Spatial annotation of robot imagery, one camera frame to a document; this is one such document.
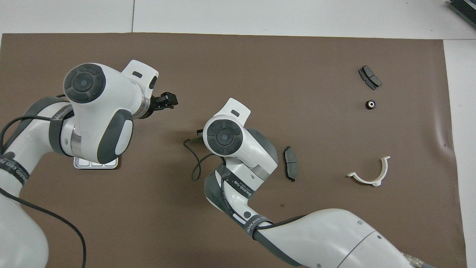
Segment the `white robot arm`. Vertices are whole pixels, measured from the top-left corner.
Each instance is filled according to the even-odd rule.
[[[205,196],[254,240],[293,266],[313,268],[413,268],[380,233],[354,214],[324,209],[273,224],[248,200],[278,165],[274,146],[244,127],[250,110],[234,99],[203,130],[206,147],[225,157],[205,179]]]
[[[116,159],[129,145],[134,119],[178,104],[171,93],[152,96],[158,75],[135,60],[122,72],[82,64],[65,78],[69,102],[47,97],[28,108],[25,116],[31,119],[0,144],[0,267],[46,266],[48,243],[42,230],[12,200],[40,158],[55,151],[102,164]]]

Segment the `black ribbed object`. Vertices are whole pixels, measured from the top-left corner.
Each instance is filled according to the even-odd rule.
[[[476,28],[475,0],[452,0],[449,7]]]

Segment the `brown mat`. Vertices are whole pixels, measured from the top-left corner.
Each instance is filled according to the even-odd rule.
[[[246,127],[281,154],[297,154],[296,182],[283,159],[250,201],[278,222],[324,208],[347,209],[398,249],[439,268],[466,267],[446,68],[441,40],[197,34],[4,34],[0,124],[37,99],[62,93],[85,62],[122,70],[131,59],[159,73],[155,94],[179,105],[136,121],[119,170],[81,171],[48,154],[21,197],[70,220],[84,234],[87,267],[288,267],[251,240],[192,182],[182,142],[229,97],[251,110]],[[373,91],[357,71],[383,82]],[[374,99],[377,108],[365,109]],[[203,144],[192,144],[201,156]],[[382,186],[375,178],[388,160]],[[205,164],[208,174],[219,163]],[[79,267],[78,237],[26,209],[50,245],[48,267]]]

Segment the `white curved bracket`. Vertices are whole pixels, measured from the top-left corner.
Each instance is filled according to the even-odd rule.
[[[387,170],[388,170],[387,159],[389,158],[390,158],[389,156],[385,156],[380,159],[382,160],[382,171],[380,172],[380,175],[373,181],[364,181],[355,172],[347,174],[347,177],[354,177],[354,179],[356,179],[357,181],[361,183],[372,184],[373,186],[380,186],[382,184],[383,178],[385,178],[385,175],[387,175]]]

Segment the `white floor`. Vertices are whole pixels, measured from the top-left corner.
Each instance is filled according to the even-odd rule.
[[[476,29],[445,0],[0,0],[0,33],[132,31],[445,40],[467,262],[476,267]]]

